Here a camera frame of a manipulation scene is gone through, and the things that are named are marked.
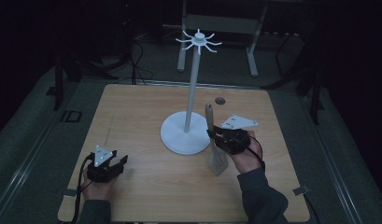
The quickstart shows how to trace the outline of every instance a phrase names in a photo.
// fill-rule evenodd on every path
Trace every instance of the white triangular object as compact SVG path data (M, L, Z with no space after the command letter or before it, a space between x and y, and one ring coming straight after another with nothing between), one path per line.
M251 126L257 126L258 121L255 119L245 119L237 115L231 115L225 122L220 124L221 128L224 129L242 129Z
M95 153L94 153L94 166L95 167L100 166L103 162L105 162L111 157L112 157L111 151L108 151L103 147L96 146Z

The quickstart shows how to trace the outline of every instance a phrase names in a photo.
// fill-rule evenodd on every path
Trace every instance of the small white card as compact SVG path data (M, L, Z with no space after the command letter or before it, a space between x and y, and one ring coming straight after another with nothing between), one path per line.
M221 128L224 129L242 129L251 126L257 126L258 121L255 119L246 119L237 115L231 115L225 122L220 124Z

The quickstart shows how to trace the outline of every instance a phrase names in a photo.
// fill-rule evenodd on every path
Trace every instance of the white pole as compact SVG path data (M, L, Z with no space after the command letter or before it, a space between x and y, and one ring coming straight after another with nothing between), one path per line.
M194 99L194 93L195 93L195 89L196 89L197 75L199 73L200 54L198 52L198 48L200 48L200 47L194 46L194 48L193 48L193 61L192 61L192 65L191 65L190 95L188 98L187 115L185 118L185 129L184 129L185 133L188 133L190 130L193 99Z

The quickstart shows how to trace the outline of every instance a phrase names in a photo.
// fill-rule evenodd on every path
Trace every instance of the gray sleeve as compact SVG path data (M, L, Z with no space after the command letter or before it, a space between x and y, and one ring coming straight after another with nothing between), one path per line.
M111 223L111 203L103 200L86 200L80 214L79 224Z
M288 223L283 215L288 200L282 193L269 187L262 168L241 174L237 179L248 223Z

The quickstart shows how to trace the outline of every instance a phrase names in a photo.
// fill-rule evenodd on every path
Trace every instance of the white stand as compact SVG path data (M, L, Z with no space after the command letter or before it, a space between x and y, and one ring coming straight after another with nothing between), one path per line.
M192 112L200 56L202 54L201 47L206 47L209 51L216 52L210 49L207 44L220 45L221 43L208 42L207 39L214 35L205 37L204 34L200 33L200 30L197 30L195 36L187 35L185 31L183 34L191 39L177 39L177 41L182 43L191 42L185 49L190 49L194 46L188 107L186 112L177 112L164 121L161 128L161 138L170 150L182 155L190 155L204 150L210 143L210 137L206 131L208 128L205 118Z

